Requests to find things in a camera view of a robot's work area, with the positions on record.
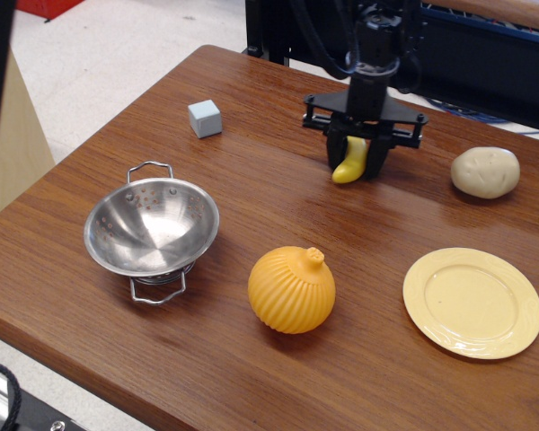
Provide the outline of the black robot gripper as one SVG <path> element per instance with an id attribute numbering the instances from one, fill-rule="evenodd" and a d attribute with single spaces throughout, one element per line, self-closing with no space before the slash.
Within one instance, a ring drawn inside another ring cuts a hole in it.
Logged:
<path id="1" fill-rule="evenodd" d="M 302 124 L 327 135 L 328 164 L 335 170 L 346 158 L 347 136 L 369 141 L 364 178 L 376 178 L 389 151 L 399 146 L 420 146 L 422 129 L 429 118 L 392 98 L 387 81 L 352 78 L 341 92 L 305 96 L 306 113 Z"/>

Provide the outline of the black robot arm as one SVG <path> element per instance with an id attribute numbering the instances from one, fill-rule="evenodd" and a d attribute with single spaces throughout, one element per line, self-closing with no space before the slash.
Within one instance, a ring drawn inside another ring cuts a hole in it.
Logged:
<path id="1" fill-rule="evenodd" d="M 347 184 L 373 179 L 389 152 L 397 146 L 420 146 L 428 117 L 412 110 L 388 93 L 402 62 L 413 72 L 404 92 L 419 82 L 419 62 L 413 52 L 423 22 L 419 1 L 334 2 L 347 49 L 343 58 L 330 55 L 314 26 L 304 1 L 291 4 L 310 51 L 329 75 L 349 79 L 349 87 L 336 93 L 305 96 L 303 125 L 326 136 L 331 179 Z"/>

